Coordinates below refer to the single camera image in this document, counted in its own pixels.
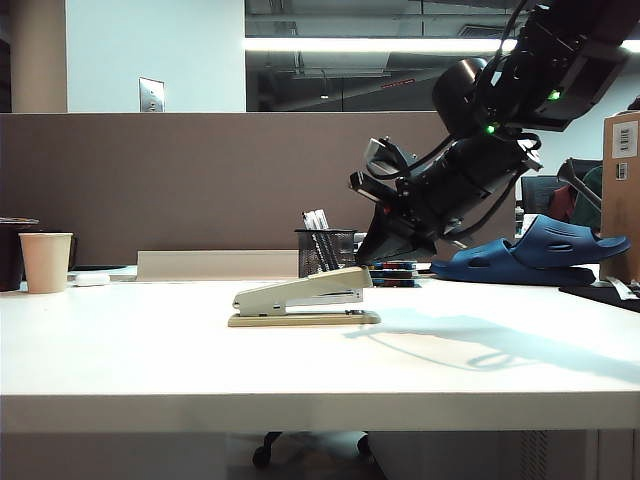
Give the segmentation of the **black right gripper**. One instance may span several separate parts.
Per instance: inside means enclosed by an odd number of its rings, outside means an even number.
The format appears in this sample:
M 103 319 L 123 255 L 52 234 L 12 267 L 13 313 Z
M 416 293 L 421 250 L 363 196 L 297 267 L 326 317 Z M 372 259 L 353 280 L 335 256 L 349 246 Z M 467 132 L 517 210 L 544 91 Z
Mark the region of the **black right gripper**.
M 504 202 L 515 181 L 541 163 L 537 137 L 471 137 L 454 142 L 428 165 L 413 167 L 396 180 L 394 200 L 376 205 L 358 262 L 411 260 L 428 262 L 435 242 L 471 236 Z M 463 227 L 464 216 L 496 189 L 505 190 L 476 223 Z

